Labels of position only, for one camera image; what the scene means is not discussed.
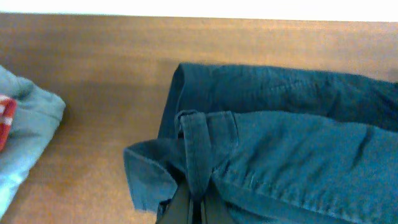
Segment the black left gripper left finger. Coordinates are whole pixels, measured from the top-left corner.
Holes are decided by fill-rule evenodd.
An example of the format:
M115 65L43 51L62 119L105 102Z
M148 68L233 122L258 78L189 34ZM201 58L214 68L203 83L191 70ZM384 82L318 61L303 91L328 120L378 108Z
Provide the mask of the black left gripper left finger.
M192 200L187 182L180 183L169 206L156 224L192 224Z

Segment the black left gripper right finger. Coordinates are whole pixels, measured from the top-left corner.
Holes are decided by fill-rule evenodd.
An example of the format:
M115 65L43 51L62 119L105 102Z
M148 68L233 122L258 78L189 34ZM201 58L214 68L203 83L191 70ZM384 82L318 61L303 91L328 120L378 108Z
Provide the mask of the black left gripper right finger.
M235 224L213 182L209 182L201 201L202 224Z

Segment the dark navy blue shorts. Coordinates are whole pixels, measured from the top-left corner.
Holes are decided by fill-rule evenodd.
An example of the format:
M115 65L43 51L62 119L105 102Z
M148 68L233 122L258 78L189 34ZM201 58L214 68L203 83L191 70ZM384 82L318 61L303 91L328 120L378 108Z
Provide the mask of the dark navy blue shorts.
M396 223L397 84L181 63L158 136L123 157L134 208L157 221L187 182L201 223L213 182L235 223Z

